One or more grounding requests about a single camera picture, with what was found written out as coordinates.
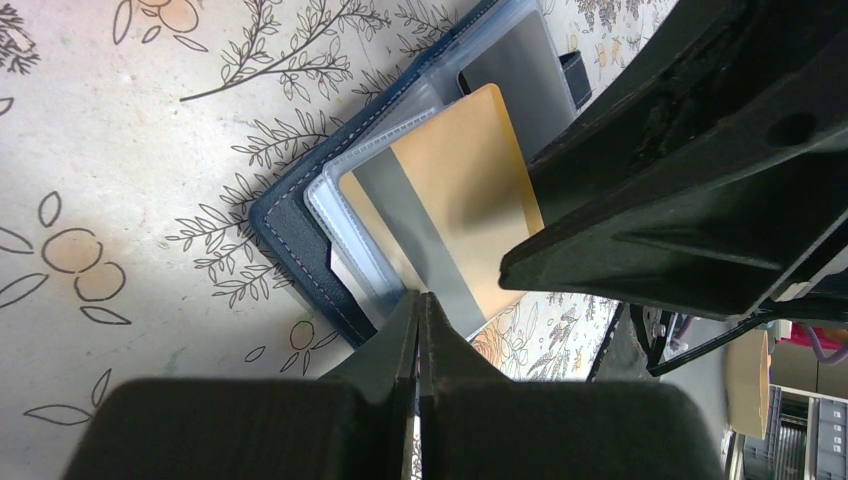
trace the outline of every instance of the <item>floral tablecloth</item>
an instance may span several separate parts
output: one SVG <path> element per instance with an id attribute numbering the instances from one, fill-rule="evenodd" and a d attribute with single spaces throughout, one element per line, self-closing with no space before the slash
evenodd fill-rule
<path id="1" fill-rule="evenodd" d="M 544 0 L 595 96 L 673 0 Z M 0 2 L 0 478 L 55 478 L 120 382 L 315 377 L 351 353 L 247 224 L 287 165 L 472 0 Z M 528 294 L 473 340 L 585 377 L 612 302 Z"/>

